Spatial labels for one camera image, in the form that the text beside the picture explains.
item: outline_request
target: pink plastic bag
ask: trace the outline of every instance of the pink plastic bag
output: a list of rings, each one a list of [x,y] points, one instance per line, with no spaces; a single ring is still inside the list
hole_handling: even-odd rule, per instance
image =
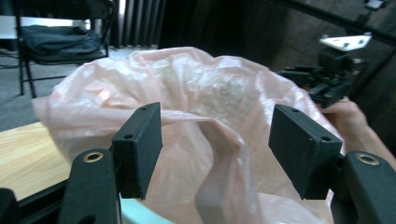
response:
[[[163,149],[143,202],[176,223],[331,223],[301,201],[268,147],[275,104],[335,129],[305,91],[239,57],[194,48],[137,51],[86,63],[33,100],[63,155],[108,148],[141,105],[161,102]]]

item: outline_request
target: black bag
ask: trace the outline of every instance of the black bag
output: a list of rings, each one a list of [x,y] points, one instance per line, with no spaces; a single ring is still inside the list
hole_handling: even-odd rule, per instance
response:
[[[101,48],[100,36],[83,27],[31,25],[21,31],[26,47],[37,54],[74,57]]]

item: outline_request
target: wooden table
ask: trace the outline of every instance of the wooden table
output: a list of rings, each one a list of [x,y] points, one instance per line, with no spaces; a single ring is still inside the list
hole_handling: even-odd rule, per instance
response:
[[[65,180],[70,168],[41,123],[0,133],[0,188],[17,200]]]

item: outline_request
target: black chair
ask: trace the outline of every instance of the black chair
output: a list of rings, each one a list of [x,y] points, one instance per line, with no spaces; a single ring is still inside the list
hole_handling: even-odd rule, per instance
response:
[[[21,95],[28,82],[36,98],[34,82],[60,77],[33,78],[30,62],[43,65],[81,64],[108,57],[108,30],[116,12],[111,0],[15,0],[15,18],[20,54]],[[80,26],[23,26],[21,17],[90,21]],[[27,78],[23,74],[23,64]]]

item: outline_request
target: white bracket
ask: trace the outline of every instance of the white bracket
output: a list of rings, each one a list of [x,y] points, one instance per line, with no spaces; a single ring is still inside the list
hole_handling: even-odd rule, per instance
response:
[[[353,49],[365,48],[371,38],[372,37],[370,33],[366,33],[364,35],[341,36],[333,38],[323,36],[319,42],[334,49],[350,51]]]
[[[372,10],[377,10],[382,6],[383,3],[384,3],[384,1],[381,1],[381,0],[370,0],[367,3],[366,7],[370,8]]]

